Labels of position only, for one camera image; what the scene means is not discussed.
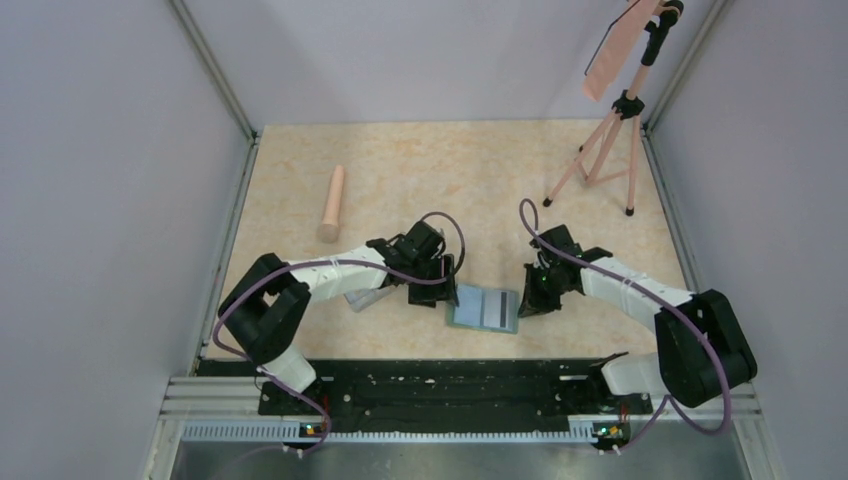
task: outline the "white wall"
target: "white wall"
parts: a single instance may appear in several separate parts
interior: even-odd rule
[[[583,70],[624,0],[189,0],[257,127],[271,123],[602,117]],[[683,18],[641,97],[647,111],[706,15]]]
[[[848,467],[848,4],[737,0],[656,133],[790,478]]]
[[[4,0],[0,45],[0,478],[137,478],[245,143],[163,0]]]

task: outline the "beige floor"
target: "beige floor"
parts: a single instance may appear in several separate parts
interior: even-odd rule
[[[601,246],[631,268],[683,287],[656,188],[640,151],[636,215],[623,214],[626,177],[594,188],[574,178],[553,206],[541,200],[559,179],[597,121],[546,120],[268,126],[248,189],[227,273],[225,294],[257,256],[285,260],[347,251],[404,232],[424,213],[443,210],[468,242],[461,282],[521,292],[531,262],[530,237],[518,202],[539,205],[540,230],[565,223],[584,248]],[[630,128],[622,129],[604,167],[625,166]],[[319,243],[330,173],[347,168],[342,230]],[[459,242],[446,221],[448,251]],[[235,345],[228,336],[222,336]],[[597,357],[655,348],[650,333],[606,304],[574,292],[562,311],[523,319],[517,335],[445,325],[444,306],[406,304],[405,287],[361,313],[343,298],[311,305],[295,339],[311,358],[563,358]],[[212,346],[208,357],[226,357]]]

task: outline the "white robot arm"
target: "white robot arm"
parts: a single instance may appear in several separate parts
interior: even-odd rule
[[[315,370],[292,340],[307,305],[349,292],[404,284],[409,277],[431,283],[410,285],[410,304],[456,304],[453,275],[459,265],[455,268],[453,256],[445,255],[444,250],[441,233],[418,221],[406,234],[390,240],[369,240],[361,247],[330,257],[283,262],[268,253],[250,267],[222,302],[218,314],[254,363],[293,390],[303,392],[315,381]],[[269,304],[266,294],[276,298]],[[225,318],[224,313],[237,300],[240,302]]]
[[[731,388],[756,375],[757,364],[727,298],[715,290],[692,293],[663,285],[645,273],[626,267],[601,248],[583,251],[565,225],[539,235],[546,243],[607,272],[554,255],[533,240],[537,261],[525,264],[524,296],[520,317],[540,315],[561,308],[560,296],[577,290],[601,299],[645,325],[657,336],[656,353],[620,354],[607,359],[598,383],[610,395],[670,393],[687,407],[696,407],[720,394],[718,377],[703,347],[671,312],[633,286],[638,284],[680,310],[704,333],[716,350]]]

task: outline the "wooden cylinder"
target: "wooden cylinder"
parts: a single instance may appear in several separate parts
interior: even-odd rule
[[[324,206],[324,218],[318,226],[318,239],[324,243],[333,243],[339,238],[339,212],[342,206],[344,187],[344,167],[336,165],[330,177],[330,190],[327,192],[327,204]]]

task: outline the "tripod clamp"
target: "tripod clamp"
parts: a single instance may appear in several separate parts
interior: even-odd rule
[[[642,110],[645,109],[645,102],[640,100],[639,97],[632,100],[627,98],[627,90],[624,90],[618,100],[612,102],[612,108],[615,109],[615,113],[619,114],[619,118],[627,120],[642,113]]]
[[[668,0],[667,2],[663,2],[660,8],[663,11],[659,14],[659,24],[650,21],[645,25],[645,31],[650,34],[650,37],[648,38],[648,46],[645,47],[645,53],[642,54],[641,63],[646,67],[654,64],[657,55],[660,53],[660,48],[663,42],[665,42],[665,37],[668,35],[668,31],[671,30],[671,27],[677,23],[680,15],[683,14],[683,2],[680,0]],[[641,114],[642,110],[645,109],[645,102],[637,96],[634,96],[632,99],[627,98],[627,92],[627,90],[621,92],[621,97],[612,104],[615,113],[619,114],[619,118],[622,120],[633,118]]]

